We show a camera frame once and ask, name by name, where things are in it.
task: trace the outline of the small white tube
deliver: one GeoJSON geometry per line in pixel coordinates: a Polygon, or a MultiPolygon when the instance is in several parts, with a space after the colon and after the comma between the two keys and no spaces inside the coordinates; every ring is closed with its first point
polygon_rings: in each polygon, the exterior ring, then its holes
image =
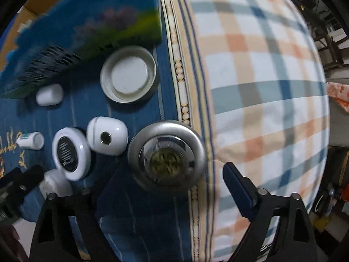
{"type": "Polygon", "coordinates": [[[59,104],[62,100],[63,88],[59,84],[44,86],[36,93],[36,102],[42,107],[59,104]]]}
{"type": "Polygon", "coordinates": [[[45,140],[40,132],[34,132],[20,135],[16,143],[23,149],[40,150],[44,146],[45,140]]]}

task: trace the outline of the white bottle cap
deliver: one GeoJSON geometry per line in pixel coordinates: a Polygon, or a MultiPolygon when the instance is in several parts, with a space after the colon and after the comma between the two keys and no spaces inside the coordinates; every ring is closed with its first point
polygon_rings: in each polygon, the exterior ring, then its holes
{"type": "Polygon", "coordinates": [[[127,126],[115,118],[93,118],[87,126],[86,135],[89,147],[105,155],[119,156],[128,144],[127,126]]]}
{"type": "Polygon", "coordinates": [[[59,169],[52,169],[45,172],[44,180],[41,181],[39,188],[45,199],[50,193],[56,193],[58,197],[73,195],[69,181],[59,169]]]}
{"type": "Polygon", "coordinates": [[[55,165],[70,181],[86,176],[91,165],[91,150],[84,134],[77,128],[63,128],[53,138],[52,155],[55,165]]]}
{"type": "Polygon", "coordinates": [[[59,104],[62,100],[63,89],[59,84],[44,86],[36,93],[36,102],[42,107],[59,104]]]}
{"type": "Polygon", "coordinates": [[[44,136],[40,132],[22,134],[16,140],[23,149],[40,150],[44,146],[44,136]]]}

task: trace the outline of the screw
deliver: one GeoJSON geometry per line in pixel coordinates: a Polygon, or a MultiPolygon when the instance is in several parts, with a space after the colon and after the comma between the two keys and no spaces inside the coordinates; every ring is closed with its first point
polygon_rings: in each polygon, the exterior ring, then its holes
{"type": "Polygon", "coordinates": [[[48,194],[47,198],[49,200],[53,200],[53,199],[57,198],[57,194],[56,193],[50,193],[50,194],[48,194]]]}
{"type": "Polygon", "coordinates": [[[82,195],[88,195],[88,194],[90,194],[90,189],[89,188],[83,188],[82,190],[81,190],[81,194],[82,195]]]}
{"type": "Polygon", "coordinates": [[[268,191],[264,188],[258,188],[258,193],[265,196],[266,194],[268,194],[268,191]]]}
{"type": "Polygon", "coordinates": [[[329,192],[328,192],[328,194],[329,194],[329,196],[330,197],[334,197],[334,195],[335,195],[335,191],[334,191],[334,188],[333,189],[331,189],[329,192]]]}
{"type": "Polygon", "coordinates": [[[292,193],[291,196],[296,200],[301,199],[301,196],[298,193],[292,193]]]}

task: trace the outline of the striped fabric border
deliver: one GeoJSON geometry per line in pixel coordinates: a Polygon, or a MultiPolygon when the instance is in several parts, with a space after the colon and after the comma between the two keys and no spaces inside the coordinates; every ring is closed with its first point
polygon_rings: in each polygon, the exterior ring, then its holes
{"type": "Polygon", "coordinates": [[[208,152],[206,177],[189,191],[188,197],[191,216],[192,259],[193,261],[210,261],[212,259],[211,248],[216,199],[214,151],[211,141],[206,80],[186,1],[162,0],[162,3],[166,9],[165,22],[168,35],[171,37],[169,48],[173,52],[172,74],[174,75],[174,72],[176,74],[177,103],[181,105],[182,114],[179,116],[184,123],[190,124],[205,139],[208,152]]]}

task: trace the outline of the box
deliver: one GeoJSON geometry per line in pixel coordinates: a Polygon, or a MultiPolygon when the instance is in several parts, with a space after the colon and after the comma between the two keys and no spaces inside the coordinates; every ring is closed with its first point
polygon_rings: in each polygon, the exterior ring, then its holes
{"type": "MultiPolygon", "coordinates": [[[[41,14],[54,3],[39,1],[26,6],[41,14]]],[[[84,60],[161,37],[159,0],[60,0],[18,36],[0,73],[0,97],[24,98],[84,60]]]]}
{"type": "Polygon", "coordinates": [[[6,57],[8,53],[17,49],[16,38],[20,32],[26,27],[30,26],[32,22],[37,18],[37,15],[32,13],[26,8],[22,8],[16,17],[8,34],[5,37],[5,41],[0,51],[0,72],[4,70],[7,65],[6,57]]]}

